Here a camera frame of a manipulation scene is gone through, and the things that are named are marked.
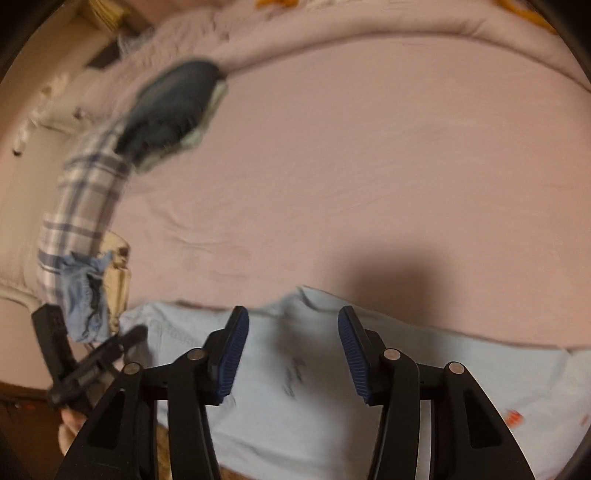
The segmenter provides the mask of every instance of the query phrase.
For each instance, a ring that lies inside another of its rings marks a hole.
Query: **dark blue cloth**
[[[137,166],[149,153],[177,145],[198,126],[221,78],[217,66],[204,60],[162,74],[139,93],[115,152]]]

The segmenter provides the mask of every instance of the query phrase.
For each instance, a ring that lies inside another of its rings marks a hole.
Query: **blue cloth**
[[[355,393],[337,329],[347,302],[300,288],[249,308],[248,339],[232,393],[207,406],[217,459],[259,480],[359,480],[367,477],[379,407]],[[519,347],[421,328],[356,308],[367,329],[416,362],[461,362],[504,418],[538,480],[554,478],[589,428],[591,349]],[[224,327],[230,312],[150,303],[119,318],[121,332],[147,325],[147,342],[129,351],[145,367],[174,362]],[[167,403],[158,421],[166,424]],[[429,479],[430,409],[421,406],[417,480]]]
[[[204,60],[163,73],[139,93],[115,153],[138,166],[148,154],[177,145],[202,120],[221,78],[217,66]]]
[[[61,259],[66,328],[75,342],[104,342],[111,336],[103,273],[112,256],[112,252],[102,258],[72,252]]]

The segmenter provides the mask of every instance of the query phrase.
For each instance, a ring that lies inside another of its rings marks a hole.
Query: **plaid shirt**
[[[37,281],[42,298],[63,305],[61,259],[72,252],[96,256],[100,242],[132,171],[128,159],[115,154],[122,121],[99,125],[82,135],[58,180],[53,212],[41,226]]]

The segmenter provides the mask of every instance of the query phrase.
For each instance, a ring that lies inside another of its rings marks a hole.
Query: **white cloth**
[[[259,480],[365,478],[380,408],[355,393],[337,333],[346,302],[309,288],[259,310],[236,381],[220,407],[208,407],[220,464]],[[591,351],[525,348],[406,325],[356,309],[386,346],[414,361],[467,366],[512,432],[537,479],[553,478],[589,428]],[[126,312],[121,330],[148,326],[145,367],[173,362],[226,323],[229,312],[152,303]],[[158,419],[166,424],[166,404]],[[421,409],[417,480],[428,478],[430,413]]]

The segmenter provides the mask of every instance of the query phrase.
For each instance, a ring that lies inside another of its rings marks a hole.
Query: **orange item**
[[[506,425],[512,429],[523,423],[523,415],[516,410],[509,410],[504,420]]]
[[[278,4],[285,8],[297,7],[300,0],[256,0],[256,7],[266,7],[267,5]]]
[[[525,18],[526,20],[535,23],[539,27],[545,28],[551,33],[556,33],[554,27],[550,25],[538,12],[532,10],[530,6],[523,0],[496,0],[496,2],[507,10],[519,15],[521,18]]]

